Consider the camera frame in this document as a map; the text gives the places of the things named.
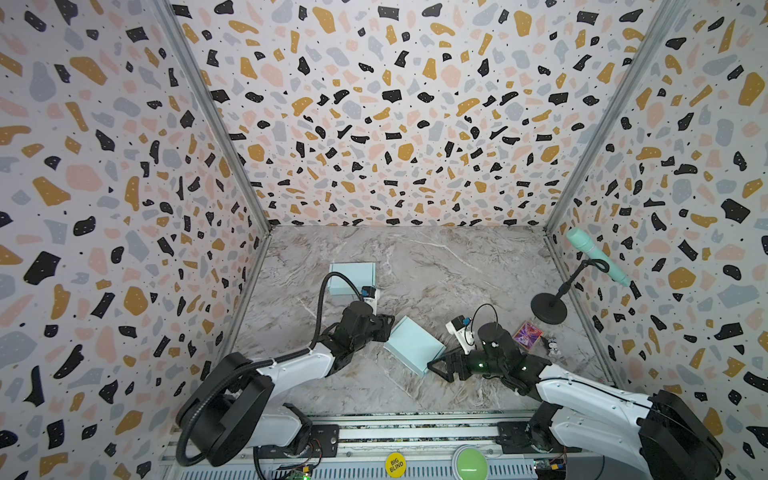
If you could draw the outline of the mint paper box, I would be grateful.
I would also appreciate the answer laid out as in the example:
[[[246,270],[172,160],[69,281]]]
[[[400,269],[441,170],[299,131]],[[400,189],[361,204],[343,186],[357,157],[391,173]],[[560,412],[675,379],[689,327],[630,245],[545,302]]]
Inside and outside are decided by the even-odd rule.
[[[377,267],[375,263],[333,263],[330,265],[329,271],[344,275],[363,297],[370,297],[370,290],[377,288]],[[354,294],[350,285],[338,276],[333,276],[329,280],[327,288],[331,296],[350,296]]]

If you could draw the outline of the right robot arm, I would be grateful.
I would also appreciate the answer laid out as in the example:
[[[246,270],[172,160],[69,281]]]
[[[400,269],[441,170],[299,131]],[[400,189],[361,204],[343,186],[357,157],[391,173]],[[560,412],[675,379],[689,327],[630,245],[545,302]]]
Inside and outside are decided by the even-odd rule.
[[[495,323],[480,327],[474,346],[428,363],[447,382],[494,379],[540,405],[523,443],[542,453],[586,450],[621,462],[650,479],[715,479],[724,449],[676,394],[632,393],[572,373],[522,350]]]

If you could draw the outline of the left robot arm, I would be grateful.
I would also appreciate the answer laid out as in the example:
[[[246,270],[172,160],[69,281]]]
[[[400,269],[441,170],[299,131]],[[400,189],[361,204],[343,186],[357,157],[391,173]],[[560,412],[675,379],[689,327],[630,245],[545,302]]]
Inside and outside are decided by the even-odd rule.
[[[394,322],[394,316],[377,314],[371,304],[355,300],[310,347],[266,360],[238,352],[225,356],[176,416],[181,429],[176,462],[190,467],[205,461],[218,467],[247,448],[304,454],[312,443],[312,421],[277,398],[341,371],[369,343],[387,342]]]

